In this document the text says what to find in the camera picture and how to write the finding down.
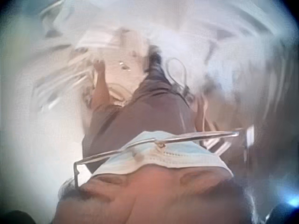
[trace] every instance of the doctor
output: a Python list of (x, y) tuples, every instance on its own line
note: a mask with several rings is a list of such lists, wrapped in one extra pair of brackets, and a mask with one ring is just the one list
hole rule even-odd
[(192, 141), (140, 142), (202, 131), (202, 106), (190, 108), (161, 63), (151, 46), (148, 75), (124, 107), (110, 102), (104, 62), (94, 65), (94, 112), (81, 161), (93, 176), (64, 186), (53, 223), (256, 223), (252, 200), (218, 156)]

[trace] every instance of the surgical mask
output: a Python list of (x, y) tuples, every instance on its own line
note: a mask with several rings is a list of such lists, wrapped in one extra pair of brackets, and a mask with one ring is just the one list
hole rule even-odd
[[(164, 139), (170, 136), (172, 134), (162, 131), (142, 132), (126, 145), (144, 139)], [(219, 156), (192, 141), (169, 143), (164, 147), (158, 147), (155, 143), (135, 146), (128, 151), (109, 158), (93, 173), (93, 176), (99, 174), (130, 174), (148, 164), (166, 168), (222, 167), (233, 176), (231, 170)]]

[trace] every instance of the hand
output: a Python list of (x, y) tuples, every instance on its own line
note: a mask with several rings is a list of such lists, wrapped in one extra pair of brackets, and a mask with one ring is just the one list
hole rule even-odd
[(106, 66), (103, 60), (101, 60), (100, 62), (99, 61), (95, 62), (93, 66), (98, 73), (98, 78), (105, 75)]

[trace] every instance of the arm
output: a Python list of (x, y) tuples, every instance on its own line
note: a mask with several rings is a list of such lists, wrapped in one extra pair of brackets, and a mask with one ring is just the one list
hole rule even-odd
[(98, 73), (97, 85), (95, 87), (92, 99), (92, 110), (95, 110), (100, 105), (110, 104), (110, 94), (105, 78), (105, 63), (104, 61), (96, 62), (94, 68)]

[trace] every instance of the face mask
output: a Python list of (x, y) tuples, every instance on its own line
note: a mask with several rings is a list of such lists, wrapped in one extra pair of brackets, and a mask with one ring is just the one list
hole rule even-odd
[[(172, 135), (162, 131), (143, 132), (128, 144), (150, 138), (161, 140)], [(93, 175), (129, 174), (147, 164), (156, 164), (166, 168), (222, 167), (233, 176), (231, 170), (219, 156), (192, 141), (169, 143), (163, 148), (158, 147), (154, 143), (138, 145), (126, 152), (112, 156)]]

